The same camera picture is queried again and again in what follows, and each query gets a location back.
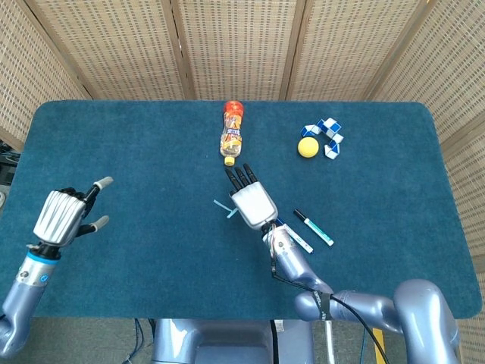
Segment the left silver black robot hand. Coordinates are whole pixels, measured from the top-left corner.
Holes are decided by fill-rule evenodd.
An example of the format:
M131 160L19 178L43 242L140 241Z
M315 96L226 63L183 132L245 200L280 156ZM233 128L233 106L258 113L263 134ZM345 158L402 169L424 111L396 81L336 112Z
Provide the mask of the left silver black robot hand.
M34 226L34 235L41 243L63 247L77 237L102 229L109 222L107 215L89 224L82 224L82 221L91 212L97 195L113 181L112 177L104 177L95 181L85 193L73 187L51 191Z

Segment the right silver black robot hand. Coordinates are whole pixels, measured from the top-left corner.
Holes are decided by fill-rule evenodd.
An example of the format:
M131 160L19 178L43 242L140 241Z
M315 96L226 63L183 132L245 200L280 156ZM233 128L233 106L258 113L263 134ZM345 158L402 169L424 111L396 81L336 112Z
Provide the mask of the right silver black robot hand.
M245 163L243 168L226 167L224 171L233 186L230 198L252 230L261 230L277 220L277 206L249 164Z

